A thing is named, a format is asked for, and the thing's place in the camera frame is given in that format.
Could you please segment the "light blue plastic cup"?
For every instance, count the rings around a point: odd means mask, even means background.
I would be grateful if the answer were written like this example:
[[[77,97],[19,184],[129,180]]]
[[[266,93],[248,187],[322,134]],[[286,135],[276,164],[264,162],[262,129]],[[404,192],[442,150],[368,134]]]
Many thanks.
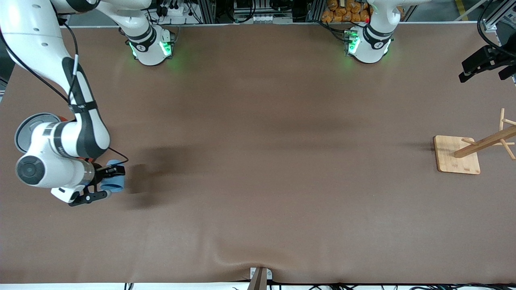
[[[121,161],[117,160],[117,159],[109,160],[106,165],[111,165],[111,164],[123,165],[121,163]],[[102,179],[100,182],[100,189],[102,189],[104,191],[109,190],[112,193],[116,193],[116,192],[123,191],[124,185],[125,185],[125,176],[117,176],[117,177],[113,177],[113,178]]]

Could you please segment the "orange can grey lid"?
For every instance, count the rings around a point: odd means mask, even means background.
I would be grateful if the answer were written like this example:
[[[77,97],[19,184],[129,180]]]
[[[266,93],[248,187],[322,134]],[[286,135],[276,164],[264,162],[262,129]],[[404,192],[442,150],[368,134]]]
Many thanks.
[[[31,115],[18,126],[15,132],[14,142],[16,148],[21,153],[26,153],[31,145],[32,133],[38,125],[46,122],[64,121],[68,121],[68,119],[49,112],[41,112]]]

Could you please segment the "wooden mug tree rack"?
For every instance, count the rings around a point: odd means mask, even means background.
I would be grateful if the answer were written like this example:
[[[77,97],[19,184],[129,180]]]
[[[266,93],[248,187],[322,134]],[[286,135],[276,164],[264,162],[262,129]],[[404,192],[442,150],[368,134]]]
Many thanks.
[[[436,135],[433,144],[437,170],[442,173],[478,175],[481,173],[478,152],[496,146],[503,147],[510,159],[516,160],[516,154],[511,149],[511,146],[516,146],[516,142],[509,142],[511,138],[516,138],[516,121],[505,117],[504,108],[501,108],[499,114],[498,131],[483,139]]]

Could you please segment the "orange snack bag pile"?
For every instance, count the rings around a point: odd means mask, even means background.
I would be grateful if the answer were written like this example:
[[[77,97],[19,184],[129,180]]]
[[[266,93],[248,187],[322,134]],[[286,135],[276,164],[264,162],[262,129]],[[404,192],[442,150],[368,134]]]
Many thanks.
[[[321,15],[324,23],[368,23],[373,12],[366,0],[325,0],[325,4]]]

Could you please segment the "brown table cloth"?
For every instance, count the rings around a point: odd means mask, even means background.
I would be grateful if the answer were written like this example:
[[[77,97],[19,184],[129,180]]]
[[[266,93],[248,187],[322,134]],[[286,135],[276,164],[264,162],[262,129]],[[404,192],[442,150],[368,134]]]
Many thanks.
[[[516,86],[462,84],[475,24],[401,24],[360,64],[319,25],[184,27],[147,67],[116,28],[74,28],[129,157],[125,189],[70,207],[15,175],[19,124],[66,103],[16,67],[0,103],[0,283],[516,283],[516,162],[437,170],[433,137],[484,138]]]

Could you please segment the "white power strip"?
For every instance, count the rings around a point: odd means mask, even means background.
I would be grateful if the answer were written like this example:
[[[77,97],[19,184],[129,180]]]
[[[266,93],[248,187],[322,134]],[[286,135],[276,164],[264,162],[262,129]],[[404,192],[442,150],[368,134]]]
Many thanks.
[[[159,17],[182,17],[188,12],[185,0],[156,0],[156,5],[156,13]]]

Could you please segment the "aluminium frame post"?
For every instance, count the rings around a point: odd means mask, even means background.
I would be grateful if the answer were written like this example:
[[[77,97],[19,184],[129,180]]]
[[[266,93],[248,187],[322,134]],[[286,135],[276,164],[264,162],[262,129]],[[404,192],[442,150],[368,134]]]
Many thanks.
[[[306,21],[321,21],[322,14],[327,8],[326,0],[307,0],[307,4]]]
[[[487,9],[495,0],[489,0],[480,16],[480,23],[485,32],[494,32],[498,23],[505,23],[516,30],[516,0],[499,0],[494,10],[487,13]]]
[[[217,0],[198,0],[203,24],[215,24]]]

